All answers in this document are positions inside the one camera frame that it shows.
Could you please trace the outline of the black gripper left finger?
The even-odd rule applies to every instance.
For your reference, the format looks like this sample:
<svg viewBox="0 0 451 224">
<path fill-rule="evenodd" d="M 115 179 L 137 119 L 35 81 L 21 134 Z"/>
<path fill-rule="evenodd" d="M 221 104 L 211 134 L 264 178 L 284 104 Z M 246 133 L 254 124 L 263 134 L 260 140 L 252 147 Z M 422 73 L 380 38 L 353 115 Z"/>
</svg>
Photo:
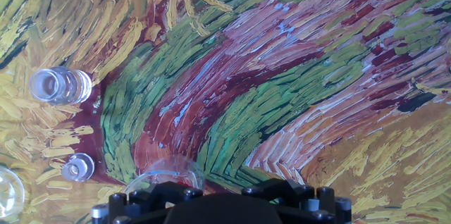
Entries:
<svg viewBox="0 0 451 224">
<path fill-rule="evenodd" d="M 91 223 L 127 223 L 149 213 L 163 213 L 167 203 L 176 205 L 202 197 L 203 194 L 201 189 L 181 182 L 163 182 L 130 193 L 114 193 L 105 204 L 91 208 Z"/>
</svg>

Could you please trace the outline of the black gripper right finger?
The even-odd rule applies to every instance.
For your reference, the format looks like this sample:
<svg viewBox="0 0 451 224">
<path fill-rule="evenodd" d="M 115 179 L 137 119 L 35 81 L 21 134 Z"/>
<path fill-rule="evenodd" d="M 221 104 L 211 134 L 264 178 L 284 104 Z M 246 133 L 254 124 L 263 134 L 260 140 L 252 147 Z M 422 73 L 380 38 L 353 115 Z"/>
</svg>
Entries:
<svg viewBox="0 0 451 224">
<path fill-rule="evenodd" d="M 241 195 L 261 199 L 280 223 L 352 223 L 351 199 L 336 196 L 330 187 L 272 178 L 243 188 Z"/>
</svg>

